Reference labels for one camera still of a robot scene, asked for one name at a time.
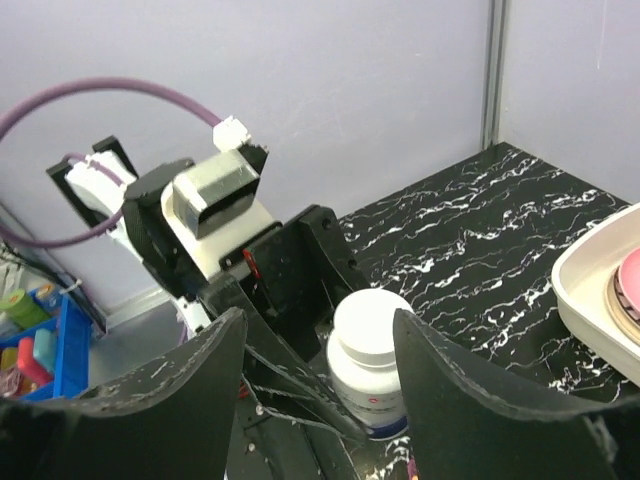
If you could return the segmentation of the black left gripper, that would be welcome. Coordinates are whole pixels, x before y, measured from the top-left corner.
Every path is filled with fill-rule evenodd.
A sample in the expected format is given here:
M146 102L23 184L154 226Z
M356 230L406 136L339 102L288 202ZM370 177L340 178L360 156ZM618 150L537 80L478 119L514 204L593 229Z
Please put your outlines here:
M303 361L321 349L317 325L349 294L371 286L335 212L311 205L242 254L249 273L216 275L199 300L214 318L229 309L244 314L243 380L251 395L273 416L364 442L363 425Z

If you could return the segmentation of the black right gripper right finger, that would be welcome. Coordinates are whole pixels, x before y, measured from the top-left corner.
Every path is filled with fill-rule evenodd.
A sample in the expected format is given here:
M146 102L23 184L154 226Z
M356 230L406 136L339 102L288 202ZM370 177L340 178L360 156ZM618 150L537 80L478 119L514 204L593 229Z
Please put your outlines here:
M393 338L423 479L636 479L639 398L603 403L500 368L397 310Z

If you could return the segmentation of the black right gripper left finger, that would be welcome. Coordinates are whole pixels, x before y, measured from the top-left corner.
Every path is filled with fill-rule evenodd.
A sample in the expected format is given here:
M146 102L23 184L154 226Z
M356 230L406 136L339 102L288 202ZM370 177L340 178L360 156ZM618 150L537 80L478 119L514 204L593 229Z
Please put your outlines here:
M76 398L2 401L2 478L224 478L246 335L244 313L231 308Z

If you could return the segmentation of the pink weekly pill organizer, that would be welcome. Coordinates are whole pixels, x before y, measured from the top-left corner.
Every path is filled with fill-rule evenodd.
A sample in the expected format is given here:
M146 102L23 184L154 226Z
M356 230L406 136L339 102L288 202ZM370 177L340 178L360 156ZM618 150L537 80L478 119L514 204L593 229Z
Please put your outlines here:
M407 464L407 474L409 480L419 480L419 473L416 465L416 461L413 457L410 458Z

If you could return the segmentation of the white pill bottle blue label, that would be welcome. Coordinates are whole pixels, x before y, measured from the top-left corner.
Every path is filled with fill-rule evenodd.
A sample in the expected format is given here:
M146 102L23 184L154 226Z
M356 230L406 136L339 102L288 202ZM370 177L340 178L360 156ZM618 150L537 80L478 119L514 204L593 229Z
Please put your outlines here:
M408 424L393 340L398 309L412 310L394 292L353 292L336 307L326 344L332 388L373 440L400 435Z

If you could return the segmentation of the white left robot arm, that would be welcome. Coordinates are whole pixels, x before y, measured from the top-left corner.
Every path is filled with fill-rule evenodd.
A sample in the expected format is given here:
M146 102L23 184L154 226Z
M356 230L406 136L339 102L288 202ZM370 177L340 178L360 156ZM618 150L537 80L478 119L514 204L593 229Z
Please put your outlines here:
M119 141L70 156L49 176L76 212L131 253L199 333L235 310L247 323L243 381L271 414L353 440L363 424L310 367L320 326L368 287L334 211L276 220L258 201L268 152L244 141L138 174Z

